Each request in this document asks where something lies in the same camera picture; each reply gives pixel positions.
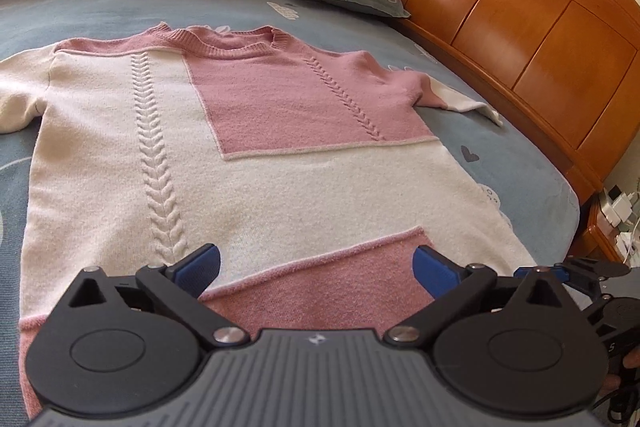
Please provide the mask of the person's right hand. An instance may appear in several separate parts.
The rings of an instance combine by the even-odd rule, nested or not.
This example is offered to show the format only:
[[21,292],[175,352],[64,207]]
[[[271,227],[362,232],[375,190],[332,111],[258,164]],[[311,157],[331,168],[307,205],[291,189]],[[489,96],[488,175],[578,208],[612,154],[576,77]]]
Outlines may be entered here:
[[627,373],[635,372],[640,366],[640,347],[635,347],[628,355],[625,355],[620,365],[613,373],[605,376],[605,380],[600,390],[600,395],[607,395],[617,390]]

